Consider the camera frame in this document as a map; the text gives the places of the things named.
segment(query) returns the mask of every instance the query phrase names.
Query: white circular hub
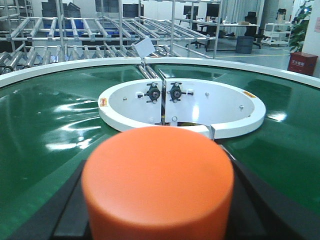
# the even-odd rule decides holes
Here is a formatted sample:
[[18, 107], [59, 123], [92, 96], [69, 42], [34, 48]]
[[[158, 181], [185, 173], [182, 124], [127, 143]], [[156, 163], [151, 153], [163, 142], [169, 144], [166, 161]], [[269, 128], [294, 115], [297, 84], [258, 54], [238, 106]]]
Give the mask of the white circular hub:
[[189, 78], [124, 82], [105, 90], [98, 104], [101, 118], [121, 132], [171, 125], [211, 139], [250, 133], [261, 126], [266, 114], [264, 103], [250, 92]]

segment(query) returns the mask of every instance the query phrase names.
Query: black bracket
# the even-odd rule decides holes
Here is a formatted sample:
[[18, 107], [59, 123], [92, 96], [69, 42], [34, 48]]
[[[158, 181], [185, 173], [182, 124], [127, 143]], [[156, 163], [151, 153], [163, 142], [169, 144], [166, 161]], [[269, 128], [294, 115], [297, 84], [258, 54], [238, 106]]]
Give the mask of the black bracket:
[[145, 96], [148, 96], [150, 98], [150, 100], [146, 101], [147, 103], [156, 103], [158, 101], [158, 98], [160, 98], [161, 92], [158, 89], [157, 85], [158, 84], [156, 82], [147, 84], [147, 86], [150, 86], [149, 90], [144, 94]]

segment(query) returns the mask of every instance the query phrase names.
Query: red fire extinguisher box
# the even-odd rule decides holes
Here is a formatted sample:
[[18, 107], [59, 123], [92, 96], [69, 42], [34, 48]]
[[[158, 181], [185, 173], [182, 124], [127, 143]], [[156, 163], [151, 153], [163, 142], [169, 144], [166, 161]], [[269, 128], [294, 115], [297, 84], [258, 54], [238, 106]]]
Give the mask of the red fire extinguisher box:
[[318, 56], [304, 53], [304, 52], [292, 52], [290, 54], [290, 61], [288, 70], [312, 76], [314, 73]]

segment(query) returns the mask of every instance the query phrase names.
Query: orange cap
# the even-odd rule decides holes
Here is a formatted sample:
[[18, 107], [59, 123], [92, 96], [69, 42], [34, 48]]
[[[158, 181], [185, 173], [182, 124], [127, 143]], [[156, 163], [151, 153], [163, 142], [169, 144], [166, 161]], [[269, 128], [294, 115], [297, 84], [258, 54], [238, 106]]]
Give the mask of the orange cap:
[[82, 173], [95, 240], [222, 240], [233, 184], [214, 141], [170, 126], [109, 138]]

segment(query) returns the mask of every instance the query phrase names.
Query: white wall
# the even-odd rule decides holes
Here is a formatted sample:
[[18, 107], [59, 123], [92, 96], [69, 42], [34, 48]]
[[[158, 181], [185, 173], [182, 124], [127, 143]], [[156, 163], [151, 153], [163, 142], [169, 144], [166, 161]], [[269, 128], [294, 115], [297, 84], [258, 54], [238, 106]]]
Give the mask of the white wall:
[[313, 73], [314, 77], [320, 78], [320, 32], [315, 31], [317, 18], [320, 18], [320, 0], [314, 0], [309, 26], [306, 32], [302, 52], [317, 55], [317, 63]]

